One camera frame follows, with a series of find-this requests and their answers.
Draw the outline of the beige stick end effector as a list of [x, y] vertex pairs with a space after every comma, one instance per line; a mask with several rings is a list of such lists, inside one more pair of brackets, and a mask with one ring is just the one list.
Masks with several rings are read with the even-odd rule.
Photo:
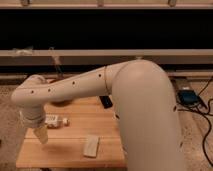
[[35, 136], [38, 138], [41, 144], [46, 144], [48, 142], [48, 133], [45, 125], [38, 127], [34, 130]]

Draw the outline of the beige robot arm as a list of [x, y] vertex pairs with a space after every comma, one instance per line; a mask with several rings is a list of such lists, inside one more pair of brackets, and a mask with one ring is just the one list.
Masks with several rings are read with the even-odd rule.
[[113, 99], [128, 171], [187, 171], [177, 102], [167, 73], [148, 60], [108, 65], [49, 83], [32, 75], [12, 93], [22, 122], [44, 125], [44, 105], [76, 98]]

